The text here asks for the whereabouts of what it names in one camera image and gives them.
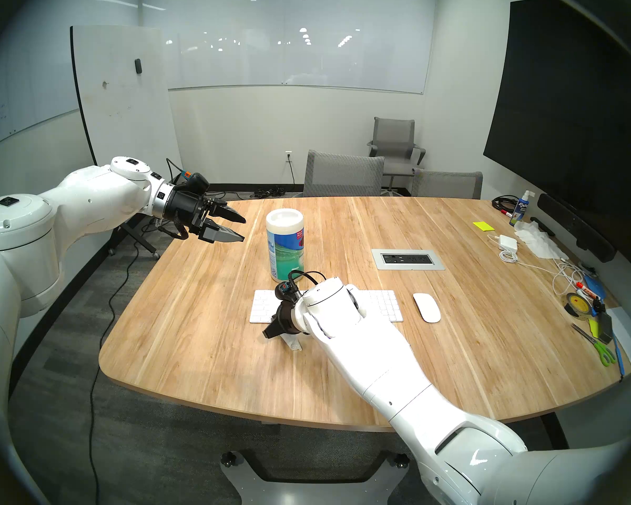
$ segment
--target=wooden table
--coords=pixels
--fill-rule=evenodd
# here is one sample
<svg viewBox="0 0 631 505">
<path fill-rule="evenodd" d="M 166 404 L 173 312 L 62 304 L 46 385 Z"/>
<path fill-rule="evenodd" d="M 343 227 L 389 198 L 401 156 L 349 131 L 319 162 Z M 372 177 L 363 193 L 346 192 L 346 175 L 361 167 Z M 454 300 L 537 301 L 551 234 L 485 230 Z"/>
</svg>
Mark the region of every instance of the wooden table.
<svg viewBox="0 0 631 505">
<path fill-rule="evenodd" d="M 303 351 L 290 351 L 278 338 L 265 339 L 264 325 L 248 322 L 254 291 L 275 287 L 264 220 L 280 207 L 304 214 L 307 269 L 362 290 L 395 290 L 404 316 L 397 328 L 454 405 L 509 422 L 588 398 L 619 379 L 617 366 L 604 368 L 593 346 L 570 328 L 577 321 L 554 295 L 552 275 L 498 258 L 488 235 L 513 236 L 513 228 L 489 201 L 323 197 L 230 205 L 247 219 L 229 224 L 245 242 L 172 242 L 100 352 L 100 367 L 114 382 L 255 420 L 391 430 L 312 337 L 301 335 Z M 474 221 L 496 231 L 484 233 Z M 372 248 L 432 249 L 446 270 L 379 271 Z M 554 267 L 523 243 L 518 255 Z M 435 297 L 440 322 L 421 319 L 416 292 Z M 625 356 L 624 363 L 630 372 Z"/>
</svg>

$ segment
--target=spray bottle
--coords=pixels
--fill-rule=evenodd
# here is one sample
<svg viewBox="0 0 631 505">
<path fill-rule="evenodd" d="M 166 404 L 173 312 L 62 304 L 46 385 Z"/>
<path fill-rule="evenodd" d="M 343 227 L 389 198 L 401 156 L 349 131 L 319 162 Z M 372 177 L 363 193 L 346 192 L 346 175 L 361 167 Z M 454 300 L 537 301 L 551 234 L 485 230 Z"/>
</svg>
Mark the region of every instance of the spray bottle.
<svg viewBox="0 0 631 505">
<path fill-rule="evenodd" d="M 512 218 L 509 220 L 510 226 L 514 226 L 517 221 L 520 221 L 523 218 L 526 208 L 528 208 L 528 197 L 535 197 L 535 193 L 530 190 L 526 190 L 523 197 L 519 199 L 519 202 L 517 202 L 517 206 L 514 209 L 514 213 L 512 214 Z"/>
</svg>

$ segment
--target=scissors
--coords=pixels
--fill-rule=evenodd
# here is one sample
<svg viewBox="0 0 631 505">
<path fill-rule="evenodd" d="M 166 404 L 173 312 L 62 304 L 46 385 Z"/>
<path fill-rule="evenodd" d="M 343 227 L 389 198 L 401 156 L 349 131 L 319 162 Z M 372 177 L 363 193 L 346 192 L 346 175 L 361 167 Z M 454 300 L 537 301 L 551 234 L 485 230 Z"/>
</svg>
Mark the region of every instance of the scissors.
<svg viewBox="0 0 631 505">
<path fill-rule="evenodd" d="M 593 344 L 593 346 L 596 348 L 596 351 L 598 351 L 598 356 L 601 359 L 601 363 L 605 366 L 608 367 L 610 364 L 615 363 L 615 358 L 612 355 L 612 353 L 610 352 L 610 350 L 603 344 L 601 344 L 598 340 L 596 340 L 593 337 L 590 337 L 587 333 L 585 333 L 579 326 L 575 325 L 575 324 L 571 324 L 571 326 L 573 327 L 573 329 L 575 329 L 580 335 L 582 335 L 584 338 L 586 338 L 589 342 L 591 342 Z"/>
</svg>

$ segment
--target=white cable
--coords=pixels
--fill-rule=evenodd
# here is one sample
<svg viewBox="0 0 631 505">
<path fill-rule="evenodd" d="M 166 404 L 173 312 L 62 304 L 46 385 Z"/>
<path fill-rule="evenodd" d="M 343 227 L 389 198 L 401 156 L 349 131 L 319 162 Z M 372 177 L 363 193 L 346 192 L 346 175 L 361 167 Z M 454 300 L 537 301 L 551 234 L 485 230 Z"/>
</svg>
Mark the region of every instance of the white cable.
<svg viewBox="0 0 631 505">
<path fill-rule="evenodd" d="M 495 243 L 497 243 L 499 239 L 499 237 L 493 237 L 491 235 L 488 235 L 488 238 L 490 238 Z M 554 275 L 554 277 L 552 278 L 552 291 L 554 292 L 554 295 L 565 295 L 568 292 L 568 290 L 570 290 L 572 287 L 577 288 L 577 286 L 575 285 L 577 282 L 584 281 L 585 272 L 582 269 L 580 269 L 578 266 L 575 266 L 574 264 L 572 264 L 570 261 L 566 261 L 564 259 L 561 259 L 561 264 L 559 264 L 556 261 L 556 259 L 552 259 L 554 261 L 554 265 L 558 268 L 558 273 L 557 273 L 555 271 L 549 271 L 548 269 L 545 269 L 544 267 L 533 266 L 532 264 L 519 262 L 519 257 L 517 256 L 516 253 L 514 253 L 514 251 L 502 250 L 498 254 L 498 256 L 501 258 L 503 262 L 507 262 L 509 264 L 516 263 L 516 264 L 520 264 L 526 267 L 533 267 L 535 269 L 541 269 L 542 271 L 546 271 L 547 273 L 552 273 Z M 566 273 L 567 269 L 573 270 L 572 273 L 570 273 L 570 275 Z M 556 291 L 556 279 L 558 278 L 564 278 L 568 281 L 568 285 L 565 287 L 563 291 Z"/>
</svg>

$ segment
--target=chair backrest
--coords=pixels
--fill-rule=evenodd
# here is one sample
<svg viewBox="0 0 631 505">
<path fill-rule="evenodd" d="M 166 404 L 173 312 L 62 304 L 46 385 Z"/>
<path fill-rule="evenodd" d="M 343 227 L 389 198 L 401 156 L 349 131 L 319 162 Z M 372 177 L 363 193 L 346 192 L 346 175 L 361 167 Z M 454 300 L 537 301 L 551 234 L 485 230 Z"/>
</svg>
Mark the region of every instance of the chair backrest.
<svg viewBox="0 0 631 505">
<path fill-rule="evenodd" d="M 304 197 L 378 197 L 384 158 L 309 150 Z"/>
<path fill-rule="evenodd" d="M 412 197 L 456 197 L 459 199 L 481 199 L 482 172 L 429 172 L 414 168 Z"/>
<path fill-rule="evenodd" d="M 374 136 L 371 142 L 378 147 L 377 155 L 411 159 L 414 149 L 413 119 L 374 118 Z"/>
</svg>

